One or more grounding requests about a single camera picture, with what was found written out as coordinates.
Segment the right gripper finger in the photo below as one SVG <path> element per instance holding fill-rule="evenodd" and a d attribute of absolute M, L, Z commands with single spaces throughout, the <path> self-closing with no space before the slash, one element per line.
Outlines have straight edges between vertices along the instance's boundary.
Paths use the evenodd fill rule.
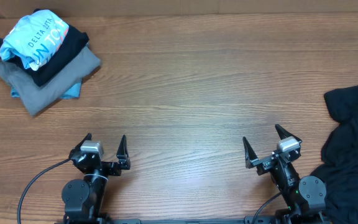
<path fill-rule="evenodd" d="M 294 137 L 299 143 L 302 143 L 302 140 L 295 136 L 294 134 L 288 132 L 286 129 L 284 129 L 281 125 L 275 124 L 275 129 L 280 137 L 281 140 L 289 137 Z"/>
<path fill-rule="evenodd" d="M 245 160 L 246 160 L 246 167 L 253 168 L 255 163 L 259 160 L 256 153 L 254 152 L 253 148 L 249 144 L 246 137 L 242 138 L 245 150 Z"/>

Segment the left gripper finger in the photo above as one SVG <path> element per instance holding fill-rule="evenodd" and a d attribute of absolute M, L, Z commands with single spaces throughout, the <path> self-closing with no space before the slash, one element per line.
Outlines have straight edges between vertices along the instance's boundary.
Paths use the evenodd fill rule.
<path fill-rule="evenodd" d="M 118 158 L 119 162 L 127 162 L 129 160 L 129 153 L 127 149 L 127 137 L 124 134 L 121 138 L 116 157 Z"/>
<path fill-rule="evenodd" d="M 92 134 L 91 133 L 88 133 L 74 148 L 73 150 L 75 151 L 79 151 L 80 150 L 80 147 L 83 145 L 83 143 L 85 141 L 90 141 L 92 140 Z"/>

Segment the black polo shirt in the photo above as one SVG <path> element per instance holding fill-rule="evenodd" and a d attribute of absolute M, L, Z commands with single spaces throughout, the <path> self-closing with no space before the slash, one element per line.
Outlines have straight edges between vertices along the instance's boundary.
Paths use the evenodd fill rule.
<path fill-rule="evenodd" d="M 321 149 L 323 164 L 312 174 L 326 184 L 329 219 L 358 223 L 358 85 L 331 90 L 324 100 L 338 126 Z"/>

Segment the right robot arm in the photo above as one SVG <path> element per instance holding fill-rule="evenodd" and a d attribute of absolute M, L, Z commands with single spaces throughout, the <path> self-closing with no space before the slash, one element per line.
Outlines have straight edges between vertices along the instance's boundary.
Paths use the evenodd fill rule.
<path fill-rule="evenodd" d="M 271 155 L 258 158 L 247 138 L 243 137 L 246 167 L 256 168 L 258 175 L 270 174 L 278 193 L 268 199 L 245 223 L 329 223 L 323 214 L 326 208 L 326 184 L 316 176 L 300 177 L 292 162 L 301 156 L 302 140 L 279 124 L 275 129 L 280 137 L 277 148 Z M 277 210 L 272 216 L 262 216 L 262 210 L 279 196 L 287 208 Z"/>

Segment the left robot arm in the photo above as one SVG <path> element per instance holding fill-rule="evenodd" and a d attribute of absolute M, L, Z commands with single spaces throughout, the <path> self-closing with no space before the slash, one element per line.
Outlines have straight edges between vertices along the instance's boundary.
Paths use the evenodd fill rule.
<path fill-rule="evenodd" d="M 103 155 L 101 142 L 93 141 L 90 133 L 70 151 L 69 160 L 84 176 L 69 181 L 62 190 L 64 223 L 113 222 L 107 213 L 101 213 L 101 206 L 109 177 L 120 176 L 131 168 L 126 136 L 121 138 L 117 162 L 103 161 Z"/>

